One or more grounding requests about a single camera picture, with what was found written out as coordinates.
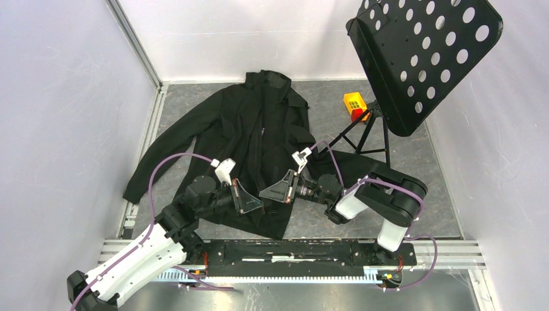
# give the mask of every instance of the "black garment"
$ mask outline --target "black garment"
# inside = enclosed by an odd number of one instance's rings
[[[139,203],[156,165],[187,150],[194,137],[195,153],[220,161],[229,157],[235,160],[231,177],[238,178],[257,197],[260,190],[282,179],[288,169],[297,168],[292,153],[314,144],[307,109],[307,102],[291,89],[288,77],[273,71],[247,73],[244,84],[213,94],[155,140],[139,162],[124,198]],[[174,162],[165,164],[156,179]],[[200,175],[214,177],[214,169],[206,161],[193,158],[177,194]],[[238,216],[231,209],[207,220],[281,239],[291,210],[292,204],[265,202],[265,211]]]

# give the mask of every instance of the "white panel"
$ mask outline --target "white panel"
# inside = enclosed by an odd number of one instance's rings
[[[500,42],[429,117],[429,128],[501,305],[541,310],[549,304],[542,277],[549,273],[549,3],[492,4],[504,20]]]
[[[68,310],[113,237],[155,90],[105,1],[0,5],[0,310]]]
[[[360,0],[122,0],[160,78],[364,78],[345,29]]]

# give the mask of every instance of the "round hole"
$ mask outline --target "round hole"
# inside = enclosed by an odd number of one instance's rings
[[[441,30],[442,27],[444,26],[444,22],[446,21],[446,19],[444,18],[444,16],[439,16],[437,19],[436,19],[436,22],[434,23],[434,26],[438,29],[438,30]]]
[[[450,70],[444,69],[444,70],[442,71],[442,73],[440,74],[440,80],[441,80],[443,83],[446,83],[446,82],[450,81]]]
[[[448,33],[448,35],[446,36],[446,45],[450,47],[452,46],[452,44],[454,44],[455,41],[456,41],[456,33],[453,31],[450,31],[450,33]]]
[[[475,16],[474,8],[468,8],[467,10],[465,10],[464,17],[463,17],[464,23],[465,24],[470,23],[473,20],[474,16]]]
[[[423,110],[423,104],[421,102],[416,103],[416,112],[420,113]]]
[[[414,33],[420,34],[420,32],[421,32],[421,23],[417,22],[416,25],[414,26]]]
[[[412,59],[410,60],[410,64],[412,65],[412,67],[415,67],[418,64],[418,56],[417,55],[412,56]]]
[[[434,87],[430,87],[427,89],[427,98],[433,99],[434,98]]]
[[[489,33],[490,28],[486,25],[482,25],[476,30],[475,38],[478,42],[483,42],[486,38],[488,38]]]
[[[434,1],[431,1],[427,3],[427,8],[425,9],[427,15],[431,15],[432,11],[434,11]]]
[[[406,12],[406,20],[410,21],[412,20],[412,17],[414,17],[414,10],[410,9],[408,12]]]
[[[420,75],[418,76],[418,79],[420,80],[420,82],[424,82],[426,78],[427,78],[427,73],[425,72],[425,70],[420,71]]]
[[[421,44],[421,46],[423,47],[424,50],[427,50],[430,45],[431,45],[431,39],[429,37],[425,37],[423,39],[423,43]]]
[[[440,54],[438,54],[438,52],[435,52],[432,56],[431,56],[431,64],[433,66],[436,66],[438,65],[438,62],[440,62]]]
[[[467,61],[467,57],[469,57],[469,53],[467,52],[467,50],[462,49],[461,51],[458,52],[458,56],[456,57],[456,60],[458,61],[458,63],[464,63]]]

